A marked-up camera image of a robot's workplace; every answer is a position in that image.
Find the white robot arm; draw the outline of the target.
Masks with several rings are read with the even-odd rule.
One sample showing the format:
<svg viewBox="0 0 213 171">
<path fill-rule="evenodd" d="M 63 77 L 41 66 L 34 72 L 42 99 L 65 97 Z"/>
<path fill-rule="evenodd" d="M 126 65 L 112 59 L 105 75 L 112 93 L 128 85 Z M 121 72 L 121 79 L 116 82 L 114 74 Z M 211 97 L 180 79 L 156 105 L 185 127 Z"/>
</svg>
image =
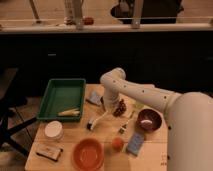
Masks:
<svg viewBox="0 0 213 171">
<path fill-rule="evenodd" d="M 177 93 L 125 78 L 122 68 L 100 77 L 105 107 L 115 107 L 119 94 L 123 94 L 161 112 L 168 126 L 167 171 L 213 171 L 213 98 L 201 92 Z"/>
</svg>

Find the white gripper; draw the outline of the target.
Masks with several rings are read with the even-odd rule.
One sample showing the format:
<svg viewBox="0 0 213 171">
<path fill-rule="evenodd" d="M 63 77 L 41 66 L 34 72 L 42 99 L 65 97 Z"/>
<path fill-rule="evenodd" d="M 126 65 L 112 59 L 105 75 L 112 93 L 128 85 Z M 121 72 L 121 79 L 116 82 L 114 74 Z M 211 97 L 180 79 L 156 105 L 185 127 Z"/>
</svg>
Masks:
<svg viewBox="0 0 213 171">
<path fill-rule="evenodd" d="M 104 91 L 103 103 L 104 107 L 108 111 L 112 111 L 119 105 L 120 96 L 118 92 L 113 92 L 109 90 Z"/>
</svg>

